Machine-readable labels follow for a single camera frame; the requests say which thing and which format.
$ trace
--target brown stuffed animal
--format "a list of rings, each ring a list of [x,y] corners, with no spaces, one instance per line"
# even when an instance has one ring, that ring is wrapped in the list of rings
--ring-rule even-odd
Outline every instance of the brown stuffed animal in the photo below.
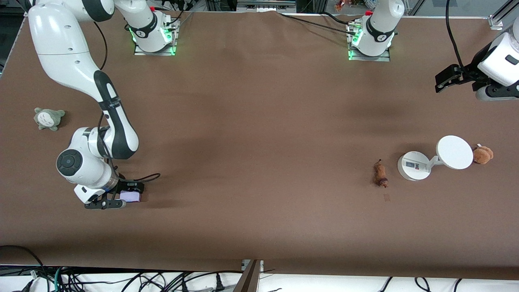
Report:
[[[481,144],[477,145],[477,148],[474,150],[474,162],[486,164],[492,158],[494,158],[494,153],[490,148],[481,146]]]
[[[388,187],[388,179],[386,178],[386,168],[384,165],[380,164],[382,159],[380,159],[377,163],[375,163],[375,183],[379,187]]]

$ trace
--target gray-green stuffed toy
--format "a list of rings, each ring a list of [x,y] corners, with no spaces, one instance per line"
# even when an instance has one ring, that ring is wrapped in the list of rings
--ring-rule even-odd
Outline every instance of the gray-green stuffed toy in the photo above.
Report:
[[[53,111],[35,108],[34,112],[36,113],[36,115],[34,116],[34,120],[38,124],[38,128],[40,130],[49,128],[53,131],[57,131],[58,125],[61,121],[61,117],[65,115],[65,111],[62,110]]]

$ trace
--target brown tabletop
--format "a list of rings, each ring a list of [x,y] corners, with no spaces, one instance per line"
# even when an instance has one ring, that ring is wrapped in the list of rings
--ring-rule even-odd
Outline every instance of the brown tabletop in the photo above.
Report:
[[[162,177],[142,203],[83,208],[55,161],[99,106],[44,73],[25,23],[0,79],[1,244],[62,266],[219,270],[260,258],[279,273],[519,278],[519,102],[480,102],[469,84],[434,92],[455,63],[444,20],[402,19],[389,63],[348,61],[344,34],[275,12],[196,13],[174,57],[134,56],[124,24],[119,13],[100,23],[104,72],[140,138],[116,164]],[[81,26],[101,64],[99,32]],[[452,28],[466,63],[496,35],[483,19]],[[65,110],[62,127],[38,130],[35,107]],[[400,176],[402,154],[432,157],[446,135],[495,158]],[[371,183],[380,158],[388,189]]]

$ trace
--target white floor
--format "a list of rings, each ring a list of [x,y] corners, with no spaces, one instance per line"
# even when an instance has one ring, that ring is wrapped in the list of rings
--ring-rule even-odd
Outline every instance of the white floor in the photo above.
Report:
[[[82,282],[108,281],[116,282],[130,279],[135,273],[121,274],[86,274],[78,278]],[[145,274],[152,277],[155,273]],[[165,273],[166,281],[172,280],[178,273]],[[224,286],[235,285],[240,274],[222,274]],[[32,279],[31,276],[3,276],[0,277],[0,292],[21,291]],[[157,277],[156,283],[162,284],[163,279]],[[290,275],[290,274],[262,274],[259,281],[258,292],[270,292],[281,288],[279,292],[379,292],[387,277],[363,277],[363,276],[325,276],[325,275]],[[456,279],[449,278],[427,278],[432,292],[452,292]],[[120,292],[127,283],[116,284],[88,284],[85,292]],[[134,281],[126,292],[137,292],[140,286],[139,280]],[[215,287],[216,278],[208,275],[187,283],[189,291],[200,291]],[[42,278],[37,279],[30,292],[46,292],[47,287]],[[143,292],[158,292],[159,288],[148,285]],[[416,291],[422,292],[414,282],[413,278],[395,277],[389,283],[386,292]],[[502,280],[470,280],[463,279],[458,285],[457,292],[519,292],[519,281]]]

